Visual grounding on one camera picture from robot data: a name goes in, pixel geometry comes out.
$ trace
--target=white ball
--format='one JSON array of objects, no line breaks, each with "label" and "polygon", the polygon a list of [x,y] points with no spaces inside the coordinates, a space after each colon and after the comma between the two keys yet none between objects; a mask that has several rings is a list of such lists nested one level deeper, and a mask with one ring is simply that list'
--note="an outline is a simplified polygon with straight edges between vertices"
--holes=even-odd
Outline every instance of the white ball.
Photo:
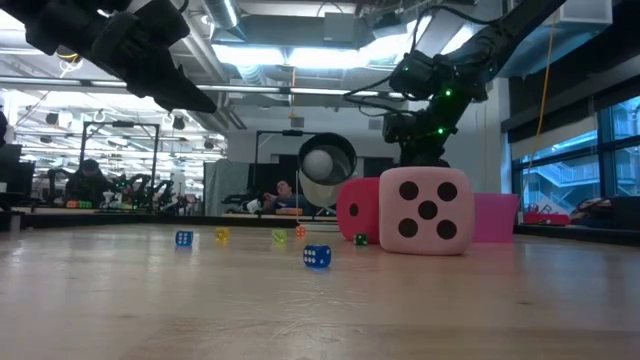
[{"label": "white ball", "polygon": [[311,180],[322,180],[333,171],[333,159],[324,150],[313,150],[305,156],[302,167]]}]

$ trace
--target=blue die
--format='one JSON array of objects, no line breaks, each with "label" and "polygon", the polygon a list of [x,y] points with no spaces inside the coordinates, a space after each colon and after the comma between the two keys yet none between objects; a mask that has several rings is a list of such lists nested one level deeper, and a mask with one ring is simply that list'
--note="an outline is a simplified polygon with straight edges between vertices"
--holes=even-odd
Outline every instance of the blue die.
[{"label": "blue die", "polygon": [[176,233],[177,246],[191,246],[193,243],[193,231],[178,231]]},{"label": "blue die", "polygon": [[308,267],[326,268],[331,263],[331,248],[328,245],[307,245],[302,260]]}]

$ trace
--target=person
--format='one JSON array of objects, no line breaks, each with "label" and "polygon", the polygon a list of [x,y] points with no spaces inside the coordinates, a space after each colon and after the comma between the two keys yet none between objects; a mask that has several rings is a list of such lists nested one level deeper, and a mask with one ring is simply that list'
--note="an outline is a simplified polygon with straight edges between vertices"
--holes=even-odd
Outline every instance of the person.
[{"label": "person", "polygon": [[278,195],[265,193],[262,209],[273,211],[281,208],[299,208],[304,214],[308,214],[311,209],[304,195],[293,192],[291,185],[286,180],[280,180],[277,184]]},{"label": "person", "polygon": [[100,171],[100,165],[93,159],[84,160],[65,186],[65,198],[69,200],[91,201],[94,207],[104,201],[104,193],[115,190],[114,185]]}]

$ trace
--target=die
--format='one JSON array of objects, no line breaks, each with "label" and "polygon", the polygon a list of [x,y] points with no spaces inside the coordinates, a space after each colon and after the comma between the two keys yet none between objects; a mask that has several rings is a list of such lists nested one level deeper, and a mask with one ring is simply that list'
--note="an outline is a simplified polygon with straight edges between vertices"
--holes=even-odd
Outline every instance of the die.
[{"label": "die", "polygon": [[356,244],[356,246],[369,245],[367,234],[356,234],[356,236],[353,238],[353,242]]},{"label": "die", "polygon": [[177,246],[191,246],[193,244],[193,231],[178,231],[176,233]]},{"label": "die", "polygon": [[216,241],[228,241],[229,237],[229,228],[216,228]]},{"label": "die", "polygon": [[331,248],[329,245],[307,245],[302,252],[302,261],[310,268],[326,268],[331,263]]},{"label": "die", "polygon": [[287,242],[287,230],[271,230],[273,242],[284,244]]},{"label": "die", "polygon": [[387,251],[460,255],[474,222],[473,190],[460,170],[403,167],[380,177],[380,245]]},{"label": "die", "polygon": [[299,238],[307,236],[307,228],[305,228],[304,226],[296,227],[296,236]]},{"label": "die", "polygon": [[369,243],[379,242],[379,185],[380,178],[352,179],[340,190],[336,207],[338,227],[348,241],[362,233],[368,235]]}]

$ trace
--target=fluorescent light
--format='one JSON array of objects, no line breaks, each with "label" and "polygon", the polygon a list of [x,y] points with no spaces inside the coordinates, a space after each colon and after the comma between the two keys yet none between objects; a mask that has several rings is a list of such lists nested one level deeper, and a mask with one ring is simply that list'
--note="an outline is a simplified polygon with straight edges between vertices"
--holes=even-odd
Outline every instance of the fluorescent light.
[{"label": "fluorescent light", "polygon": [[103,80],[93,80],[91,81],[91,85],[93,86],[104,86],[104,87],[112,87],[112,88],[126,88],[127,83],[123,81],[103,81]]},{"label": "fluorescent light", "polygon": [[24,24],[0,10],[0,30],[25,31]]},{"label": "fluorescent light", "polygon": [[367,60],[380,60],[396,57],[404,48],[407,34],[389,35],[375,39],[369,45],[360,48],[360,54]]},{"label": "fluorescent light", "polygon": [[289,65],[307,69],[351,69],[367,65],[367,59],[357,50],[296,48]]},{"label": "fluorescent light", "polygon": [[284,56],[278,48],[227,45],[212,46],[218,60],[223,63],[241,66],[284,64]]},{"label": "fluorescent light", "polygon": [[475,31],[471,25],[464,25],[452,38],[447,45],[442,49],[441,54],[446,55],[453,51],[458,50],[467,40],[475,34]]},{"label": "fluorescent light", "polygon": [[67,85],[80,86],[80,80],[56,79],[56,78],[28,78],[17,76],[0,76],[0,82],[7,84],[27,84],[27,85]]}]

